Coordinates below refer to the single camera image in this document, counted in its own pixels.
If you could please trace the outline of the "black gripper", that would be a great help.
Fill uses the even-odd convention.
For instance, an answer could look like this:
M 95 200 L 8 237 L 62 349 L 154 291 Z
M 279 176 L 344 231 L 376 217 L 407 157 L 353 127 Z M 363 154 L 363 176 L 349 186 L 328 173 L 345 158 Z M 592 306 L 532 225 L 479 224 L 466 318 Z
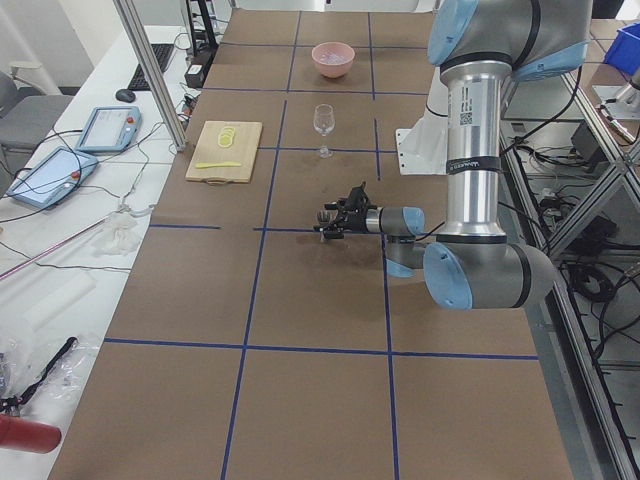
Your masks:
M 348 203 L 346 199 L 324 204 L 326 211 L 338 211 L 335 222 L 319 223 L 313 229 L 321 234 L 322 240 L 339 240 L 344 238 L 344 231 L 367 232 L 366 201 Z

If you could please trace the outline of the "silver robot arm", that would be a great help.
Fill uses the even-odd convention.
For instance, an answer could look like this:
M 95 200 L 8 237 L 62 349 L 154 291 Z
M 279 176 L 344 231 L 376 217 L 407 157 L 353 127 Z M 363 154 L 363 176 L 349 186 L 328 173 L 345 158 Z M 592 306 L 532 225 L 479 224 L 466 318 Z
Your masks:
M 539 80 L 580 67 L 587 53 L 588 1 L 447 1 L 435 16 L 429 61 L 448 91 L 446 219 L 435 240 L 419 242 L 424 214 L 373 205 L 362 186 L 319 213 L 327 239 L 348 232 L 387 237 L 387 269 L 424 273 L 447 309 L 520 308 L 540 302 L 556 270 L 542 251 L 512 244 L 498 218 L 499 122 L 506 79 Z

